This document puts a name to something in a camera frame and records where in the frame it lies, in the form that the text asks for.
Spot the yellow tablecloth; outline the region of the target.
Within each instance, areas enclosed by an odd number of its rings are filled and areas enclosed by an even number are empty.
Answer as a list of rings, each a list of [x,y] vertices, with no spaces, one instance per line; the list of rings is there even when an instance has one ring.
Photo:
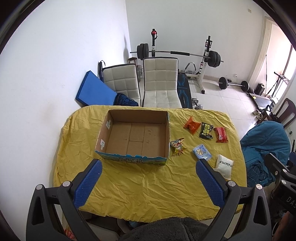
[[[73,180],[98,157],[95,145],[102,123],[110,106],[92,105],[75,111],[62,128],[53,174],[54,186]],[[129,163],[102,159],[102,175],[93,188],[82,211],[138,222],[153,222],[168,217],[212,219],[215,206],[196,174],[196,156],[192,150],[203,144],[212,155],[234,162],[231,178],[239,186],[246,186],[246,167],[237,130],[230,117],[214,110],[169,109],[170,137],[183,138],[185,151],[170,155],[164,165]],[[188,118],[197,122],[224,127],[227,143],[214,139],[203,140],[184,129]]]

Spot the black yellow snack packet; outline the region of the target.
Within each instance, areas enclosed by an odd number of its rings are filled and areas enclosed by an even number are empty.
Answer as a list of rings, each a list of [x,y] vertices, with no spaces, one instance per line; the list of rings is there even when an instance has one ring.
[[[213,130],[214,126],[208,123],[201,123],[201,131],[199,134],[199,137],[205,140],[212,139],[213,136],[211,135],[211,132]]]

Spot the teal blanket pile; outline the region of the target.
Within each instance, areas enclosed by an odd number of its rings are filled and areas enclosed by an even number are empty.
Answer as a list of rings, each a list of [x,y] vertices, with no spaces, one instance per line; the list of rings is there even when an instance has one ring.
[[[247,186],[260,184],[263,187],[275,181],[264,164],[267,154],[273,154],[286,165],[290,155],[290,141],[283,125],[275,121],[263,121],[250,129],[240,140],[246,166]]]

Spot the white weight bench rack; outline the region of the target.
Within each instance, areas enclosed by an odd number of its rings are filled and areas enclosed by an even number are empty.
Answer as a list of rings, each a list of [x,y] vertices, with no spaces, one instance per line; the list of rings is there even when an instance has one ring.
[[[156,29],[152,28],[151,31],[151,36],[152,36],[152,50],[156,50],[156,46],[155,46],[155,41],[158,38],[158,33],[156,31]],[[209,35],[208,38],[206,39],[205,42],[205,47],[204,47],[204,54],[207,55],[208,52],[210,51],[212,45],[212,40],[211,40],[211,36]],[[203,78],[205,75],[205,69],[206,69],[207,63],[203,60],[201,60],[200,66],[199,66],[199,70],[195,70],[195,73],[187,73],[186,70],[187,68],[185,68],[184,73],[187,75],[187,78],[189,79],[193,79],[195,80],[195,82],[197,83],[197,86],[199,87],[199,89],[201,90],[201,94],[205,94],[205,89],[203,87]]]

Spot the open cardboard box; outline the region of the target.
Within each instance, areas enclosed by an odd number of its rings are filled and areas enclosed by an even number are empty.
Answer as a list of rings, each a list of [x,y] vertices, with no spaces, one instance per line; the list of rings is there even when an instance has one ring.
[[[170,154],[169,113],[149,109],[109,110],[95,152],[114,161],[164,165]]]

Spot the small chrome dumbbell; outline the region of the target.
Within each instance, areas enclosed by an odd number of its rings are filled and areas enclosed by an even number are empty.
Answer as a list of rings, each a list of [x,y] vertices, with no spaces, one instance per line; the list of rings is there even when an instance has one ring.
[[[192,106],[195,110],[203,109],[203,105],[199,103],[199,100],[197,98],[192,98]]]

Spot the black blue bench pad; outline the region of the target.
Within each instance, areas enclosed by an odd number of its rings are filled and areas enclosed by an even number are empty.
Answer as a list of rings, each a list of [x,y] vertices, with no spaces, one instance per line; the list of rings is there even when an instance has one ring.
[[[178,97],[181,102],[182,108],[192,109],[193,105],[192,105],[191,90],[190,90],[187,75],[185,75],[184,73],[178,74],[177,93],[178,93]]]

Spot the blue foam mat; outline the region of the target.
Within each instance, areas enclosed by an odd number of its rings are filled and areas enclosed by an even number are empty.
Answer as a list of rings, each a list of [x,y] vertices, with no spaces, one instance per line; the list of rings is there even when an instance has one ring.
[[[92,71],[82,80],[75,99],[88,105],[113,105],[117,93],[102,82]]]

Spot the dark wooden chair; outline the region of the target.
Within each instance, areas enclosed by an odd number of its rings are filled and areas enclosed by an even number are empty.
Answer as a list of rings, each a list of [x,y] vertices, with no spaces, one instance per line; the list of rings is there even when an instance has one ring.
[[[256,122],[262,123],[264,120],[275,121],[281,123],[284,128],[287,128],[295,120],[295,104],[290,99],[286,98],[276,113],[271,110],[270,105],[267,105],[261,111],[262,117]]]

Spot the barbell on floor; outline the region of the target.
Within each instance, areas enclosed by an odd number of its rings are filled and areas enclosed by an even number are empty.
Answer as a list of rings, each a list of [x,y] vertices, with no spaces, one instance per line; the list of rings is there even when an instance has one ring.
[[[227,89],[229,87],[229,85],[239,86],[239,87],[241,87],[241,90],[243,92],[248,92],[248,90],[249,90],[249,83],[247,81],[242,81],[240,84],[237,84],[237,83],[232,83],[231,81],[229,81],[229,79],[226,79],[225,77],[219,78],[218,85],[221,90]]]

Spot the barbell on rack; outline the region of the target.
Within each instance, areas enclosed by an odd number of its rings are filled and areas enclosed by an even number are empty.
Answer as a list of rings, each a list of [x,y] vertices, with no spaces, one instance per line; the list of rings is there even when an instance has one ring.
[[[149,50],[149,46],[147,43],[141,43],[137,46],[136,51],[131,51],[131,54],[136,54],[137,58],[140,60],[143,60],[144,58],[148,58],[149,54],[155,54],[155,53],[167,53],[171,55],[181,55],[181,56],[194,56],[194,57],[201,57],[203,60],[207,63],[208,66],[216,68],[218,67],[223,60],[221,59],[221,56],[216,51],[209,51],[207,55],[198,55],[198,54],[192,54],[188,52],[180,52],[180,51],[158,51],[158,50]]]

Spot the orange snack packet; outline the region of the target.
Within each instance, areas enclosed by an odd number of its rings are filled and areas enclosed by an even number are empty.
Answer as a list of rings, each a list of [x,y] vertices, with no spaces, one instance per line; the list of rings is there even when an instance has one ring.
[[[201,123],[194,121],[193,117],[191,116],[184,124],[183,128],[188,129],[191,135],[194,135],[200,126]]]

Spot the left white padded chair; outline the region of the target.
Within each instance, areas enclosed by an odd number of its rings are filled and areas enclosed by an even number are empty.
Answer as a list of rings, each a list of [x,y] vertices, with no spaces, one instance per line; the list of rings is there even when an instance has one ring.
[[[135,64],[109,66],[102,70],[104,83],[116,93],[122,93],[141,106],[141,96]]]

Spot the red snack packet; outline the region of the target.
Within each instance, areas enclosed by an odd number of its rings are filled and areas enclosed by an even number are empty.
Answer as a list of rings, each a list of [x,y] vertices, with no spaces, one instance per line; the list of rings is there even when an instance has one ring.
[[[216,135],[216,142],[217,143],[227,143],[228,142],[226,130],[224,127],[216,127],[216,128],[214,128],[214,132]]]

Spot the right white padded chair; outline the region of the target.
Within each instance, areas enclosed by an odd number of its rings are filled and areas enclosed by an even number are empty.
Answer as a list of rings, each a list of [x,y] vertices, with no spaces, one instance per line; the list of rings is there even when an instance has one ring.
[[[177,92],[178,59],[149,57],[143,60],[146,108],[182,108]]]

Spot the white padded chair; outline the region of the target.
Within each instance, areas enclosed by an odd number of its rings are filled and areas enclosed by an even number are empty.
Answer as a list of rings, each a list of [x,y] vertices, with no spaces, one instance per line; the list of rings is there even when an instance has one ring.
[[[182,108],[177,92],[178,59],[149,57],[143,60],[146,108]]]
[[[102,70],[104,83],[116,93],[122,93],[141,106],[141,96],[135,64],[109,66]]]

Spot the dark blue cloth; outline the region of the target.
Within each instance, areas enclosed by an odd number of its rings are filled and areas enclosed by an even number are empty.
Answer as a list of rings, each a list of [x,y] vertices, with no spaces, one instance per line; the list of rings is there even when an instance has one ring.
[[[120,106],[138,106],[138,103],[124,95],[123,93],[118,93],[114,99],[113,105]]]

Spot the yellow cartoon snack packet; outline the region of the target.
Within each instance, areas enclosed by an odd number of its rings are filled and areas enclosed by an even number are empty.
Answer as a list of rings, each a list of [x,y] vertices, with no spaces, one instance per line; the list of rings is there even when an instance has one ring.
[[[179,155],[184,153],[186,147],[183,146],[184,138],[179,138],[170,142],[173,155]]]

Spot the light blue tissue pack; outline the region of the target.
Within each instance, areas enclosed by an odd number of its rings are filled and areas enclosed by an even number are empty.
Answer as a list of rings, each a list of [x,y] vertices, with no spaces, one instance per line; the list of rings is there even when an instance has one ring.
[[[203,144],[196,146],[193,149],[193,153],[195,154],[198,160],[204,159],[206,161],[209,161],[212,158],[212,155]]]

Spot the white soft pack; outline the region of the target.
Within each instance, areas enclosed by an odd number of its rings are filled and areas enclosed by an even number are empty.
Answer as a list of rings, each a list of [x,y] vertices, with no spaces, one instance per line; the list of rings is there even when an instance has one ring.
[[[231,172],[233,165],[234,161],[218,154],[216,167],[214,168],[214,171],[219,172],[224,179],[231,180]]]

